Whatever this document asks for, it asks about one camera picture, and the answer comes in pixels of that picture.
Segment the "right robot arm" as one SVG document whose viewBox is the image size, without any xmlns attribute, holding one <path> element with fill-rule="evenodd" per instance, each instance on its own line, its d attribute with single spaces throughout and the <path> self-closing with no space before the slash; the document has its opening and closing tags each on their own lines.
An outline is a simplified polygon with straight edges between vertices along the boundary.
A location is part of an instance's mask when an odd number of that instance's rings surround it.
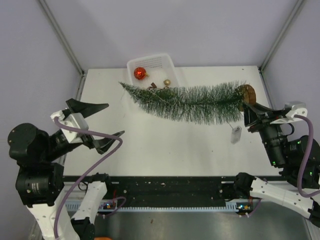
<svg viewBox="0 0 320 240">
<path fill-rule="evenodd" d="M 259 198 L 291 209 L 320 225 L 320 202 L 315 199 L 320 193 L 320 145 L 314 139 L 314 128 L 308 119 L 308 110 L 303 102 L 289 102 L 281 110 L 274 110 L 259 103 L 243 104 L 244 125 L 250 133 L 259 133 L 270 164 L 280 169 L 280 176 L 296 192 L 276 187 L 257 176 L 240 172 L 233 184 L 238 198 Z M 308 134 L 288 140 L 281 125 L 305 121 Z"/>
</svg>

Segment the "small green christmas tree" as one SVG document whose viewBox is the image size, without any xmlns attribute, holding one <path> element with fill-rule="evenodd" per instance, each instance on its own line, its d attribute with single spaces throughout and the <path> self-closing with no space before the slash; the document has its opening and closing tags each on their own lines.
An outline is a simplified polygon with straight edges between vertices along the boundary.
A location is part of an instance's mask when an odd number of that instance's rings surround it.
<svg viewBox="0 0 320 240">
<path fill-rule="evenodd" d="M 192 87 L 142 88 L 124 82 L 121 86 L 150 115 L 200 125 L 238 122 L 244 105 L 257 102 L 255 89 L 237 81 Z"/>
</svg>

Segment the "white plastic basket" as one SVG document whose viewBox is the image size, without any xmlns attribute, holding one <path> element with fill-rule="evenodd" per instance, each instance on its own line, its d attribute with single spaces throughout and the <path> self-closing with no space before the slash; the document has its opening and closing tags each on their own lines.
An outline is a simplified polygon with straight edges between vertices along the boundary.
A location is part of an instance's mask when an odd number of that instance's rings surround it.
<svg viewBox="0 0 320 240">
<path fill-rule="evenodd" d="M 136 68 L 144 68 L 147 76 L 137 79 L 134 75 Z M 154 83 L 158 88 L 165 87 L 165 80 L 170 81 L 168 87 L 180 87 L 174 63 L 167 53 L 159 53 L 135 58 L 127 62 L 128 82 L 140 88 L 148 88 Z"/>
</svg>

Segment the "brown and gold ornament garland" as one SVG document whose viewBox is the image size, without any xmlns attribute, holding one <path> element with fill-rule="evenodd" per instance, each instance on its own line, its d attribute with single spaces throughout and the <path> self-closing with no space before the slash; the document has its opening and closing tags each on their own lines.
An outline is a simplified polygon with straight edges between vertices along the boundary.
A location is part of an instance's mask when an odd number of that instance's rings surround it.
<svg viewBox="0 0 320 240">
<path fill-rule="evenodd" d="M 146 89 L 148 90 L 148 91 L 156 91 L 156 90 L 164 90 L 164 89 L 169 89 L 170 87 L 169 86 L 167 86 L 167 85 L 165 85 L 164 87 L 157 87 L 157 85 L 154 83 L 154 82 L 152 82 L 151 84 L 150 84 L 150 86 L 148 86 Z"/>
</svg>

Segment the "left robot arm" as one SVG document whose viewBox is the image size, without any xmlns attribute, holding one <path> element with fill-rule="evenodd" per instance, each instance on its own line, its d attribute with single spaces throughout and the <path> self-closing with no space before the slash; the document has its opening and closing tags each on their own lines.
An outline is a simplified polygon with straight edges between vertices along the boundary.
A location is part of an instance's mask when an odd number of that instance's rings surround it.
<svg viewBox="0 0 320 240">
<path fill-rule="evenodd" d="M 72 190 L 65 189 L 64 167 L 57 160 L 80 146 L 95 149 L 106 159 L 122 145 L 122 133 L 89 130 L 86 118 L 106 109 L 106 103 L 85 103 L 71 98 L 66 104 L 66 109 L 51 115 L 59 128 L 54 134 L 31 123 L 22 123 L 9 133 L 9 156 L 19 166 L 15 188 L 45 240 L 93 240 L 100 203 L 114 191 L 110 177 L 85 171 L 73 184 L 77 187 L 86 181 L 85 196 L 76 213 L 69 216 L 66 201 Z"/>
</svg>

